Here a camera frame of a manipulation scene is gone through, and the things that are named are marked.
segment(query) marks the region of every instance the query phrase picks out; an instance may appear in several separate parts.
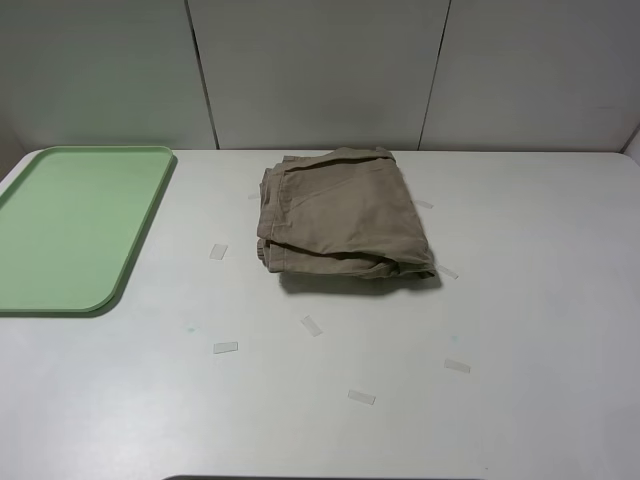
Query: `light green tray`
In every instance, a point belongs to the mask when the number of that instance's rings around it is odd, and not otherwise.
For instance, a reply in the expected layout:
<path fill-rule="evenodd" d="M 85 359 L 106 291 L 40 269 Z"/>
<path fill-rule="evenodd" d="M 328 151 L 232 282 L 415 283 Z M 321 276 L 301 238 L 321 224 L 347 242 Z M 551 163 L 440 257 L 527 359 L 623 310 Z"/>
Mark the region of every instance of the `light green tray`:
<path fill-rule="evenodd" d="M 0 196 L 0 313 L 91 312 L 125 276 L 168 181 L 165 147 L 55 147 Z"/>

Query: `folded pants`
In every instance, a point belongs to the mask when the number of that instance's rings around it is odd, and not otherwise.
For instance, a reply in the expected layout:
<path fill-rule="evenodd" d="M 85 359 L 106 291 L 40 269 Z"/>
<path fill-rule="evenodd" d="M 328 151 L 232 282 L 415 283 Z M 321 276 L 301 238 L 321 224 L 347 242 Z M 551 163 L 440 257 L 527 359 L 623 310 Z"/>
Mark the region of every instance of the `folded pants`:
<path fill-rule="evenodd" d="M 285 157 L 260 193 L 258 257 L 270 272 L 434 275 L 402 173 L 382 148 Z"/>

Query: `tray rim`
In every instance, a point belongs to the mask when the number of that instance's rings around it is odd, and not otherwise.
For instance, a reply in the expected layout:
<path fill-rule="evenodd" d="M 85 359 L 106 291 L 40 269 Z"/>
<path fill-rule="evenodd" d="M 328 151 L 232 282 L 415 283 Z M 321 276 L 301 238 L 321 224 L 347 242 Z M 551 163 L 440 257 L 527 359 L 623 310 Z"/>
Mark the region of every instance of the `tray rim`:
<path fill-rule="evenodd" d="M 7 309 L 7 308 L 2 308 L 0 307 L 0 315 L 2 316 L 8 316 L 11 314 L 16 314 L 16 315 L 24 315 L 26 313 L 33 313 L 35 315 L 38 314 L 47 314 L 47 313 L 51 313 L 51 314 L 60 314 L 60 313 L 69 313 L 69 314 L 74 314 L 74 313 L 90 313 L 93 312 L 95 310 L 100 309 L 101 307 L 105 306 L 105 304 L 109 303 L 109 301 L 111 301 L 111 299 L 115 296 L 115 294 L 118 291 L 118 288 L 123 280 L 123 276 L 125 274 L 125 272 L 128 270 L 128 266 L 129 263 L 132 261 L 132 255 L 133 252 L 136 251 L 136 248 L 139 246 L 138 243 L 141 241 L 141 235 L 142 232 L 145 231 L 145 229 L 148 227 L 147 222 L 149 222 L 150 217 L 153 214 L 155 215 L 155 208 L 158 204 L 158 202 L 161 200 L 160 197 L 160 193 L 164 193 L 164 190 L 167 186 L 167 181 L 168 181 L 168 176 L 173 172 L 173 167 L 175 166 L 175 164 L 177 163 L 177 158 L 175 156 L 175 154 L 173 153 L 173 150 L 171 150 L 169 147 L 165 147 L 162 145 L 105 145 L 105 146 L 100 146 L 100 145 L 57 145 L 54 147 L 48 147 L 48 148 L 44 148 L 40 151 L 38 151 L 33 158 L 31 159 L 31 161 L 22 169 L 22 171 L 20 171 L 20 173 L 18 173 L 18 175 L 11 181 L 11 183 L 9 185 L 7 185 L 7 187 L 4 189 L 4 191 L 2 193 L 0 193 L 0 209 L 2 209 L 3 205 L 6 203 L 6 201 L 20 188 L 20 185 L 25 181 L 25 179 L 27 179 L 29 177 L 29 175 L 33 172 L 33 170 L 43 161 L 46 159 L 46 157 L 52 153 L 57 153 L 60 151 L 75 151 L 80 152 L 83 150 L 88 150 L 88 151 L 106 151 L 106 150 L 111 150 L 111 151 L 126 151 L 126 150 L 149 150 L 149 149 L 154 149 L 157 150 L 158 153 L 164 153 L 165 155 L 168 156 L 168 162 L 167 165 L 164 169 L 164 172 L 162 173 L 162 177 L 160 178 L 160 181 L 158 182 L 158 186 L 156 187 L 156 190 L 153 192 L 153 195 L 151 197 L 151 201 L 149 203 L 149 208 L 147 209 L 147 211 L 144 214 L 144 217 L 142 218 L 142 221 L 140 222 L 140 226 L 138 227 L 138 231 L 136 232 L 136 235 L 133 239 L 133 242 L 131 242 L 131 247 L 129 248 L 129 251 L 127 252 L 127 256 L 124 260 L 124 262 L 122 263 L 122 268 L 120 269 L 120 272 L 118 273 L 118 276 L 114 282 L 113 288 L 111 289 L 111 291 L 107 294 L 107 296 L 99 301 L 98 303 L 96 303 L 95 305 L 92 306 L 88 306 L 88 307 L 82 307 L 82 308 L 28 308 L 28 309 L 15 309 L 15 308 L 11 308 L 11 309 Z"/>

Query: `white table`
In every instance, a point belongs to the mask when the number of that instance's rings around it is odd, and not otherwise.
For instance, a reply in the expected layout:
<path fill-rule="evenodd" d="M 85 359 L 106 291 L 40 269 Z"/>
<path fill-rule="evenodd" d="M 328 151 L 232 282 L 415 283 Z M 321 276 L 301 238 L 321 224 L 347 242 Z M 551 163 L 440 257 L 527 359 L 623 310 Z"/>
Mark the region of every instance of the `white table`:
<path fill-rule="evenodd" d="M 640 478 L 638 165 L 399 152 L 460 277 L 287 293 L 247 198 L 285 153 L 177 151 L 111 312 L 0 318 L 0 478 Z M 239 350 L 214 356 L 226 341 Z"/>

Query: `clear tape strip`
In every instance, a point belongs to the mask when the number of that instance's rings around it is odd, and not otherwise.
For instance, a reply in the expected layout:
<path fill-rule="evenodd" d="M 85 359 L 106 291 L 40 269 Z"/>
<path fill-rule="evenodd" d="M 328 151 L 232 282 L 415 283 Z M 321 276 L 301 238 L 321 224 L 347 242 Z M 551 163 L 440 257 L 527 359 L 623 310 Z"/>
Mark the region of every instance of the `clear tape strip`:
<path fill-rule="evenodd" d="M 421 207 L 424 207 L 424 208 L 428 208 L 428 209 L 433 208 L 433 205 L 431 205 L 429 202 L 425 202 L 424 200 L 414 200 L 413 203 L 415 203 L 416 205 L 420 205 Z"/>
<path fill-rule="evenodd" d="M 212 260 L 222 260 L 224 258 L 224 254 L 227 252 L 227 248 L 227 245 L 216 243 L 211 250 L 209 258 Z"/>
<path fill-rule="evenodd" d="M 213 346 L 213 353 L 228 353 L 238 350 L 238 342 L 216 343 Z"/>
<path fill-rule="evenodd" d="M 355 390 L 349 390 L 349 394 L 347 395 L 351 400 L 355 400 L 356 402 L 366 403 L 367 405 L 373 405 L 376 401 L 376 397 L 373 395 L 369 395 L 367 393 L 356 392 Z"/>
<path fill-rule="evenodd" d="M 313 321 L 313 318 L 311 318 L 309 315 L 300 320 L 300 323 L 305 326 L 312 337 L 317 337 L 318 335 L 322 334 L 322 329 L 316 322 Z"/>
<path fill-rule="evenodd" d="M 451 370 L 457 370 L 462 373 L 471 373 L 471 367 L 469 365 L 462 362 L 456 362 L 450 358 L 447 358 L 444 361 L 444 368 L 450 368 Z"/>
<path fill-rule="evenodd" d="M 442 265 L 436 265 L 436 270 L 438 270 L 440 273 L 444 273 L 445 275 L 453 278 L 454 280 L 457 280 L 459 277 L 459 275 L 456 272 L 454 272 L 453 270 L 449 270 L 447 267 L 443 267 Z"/>

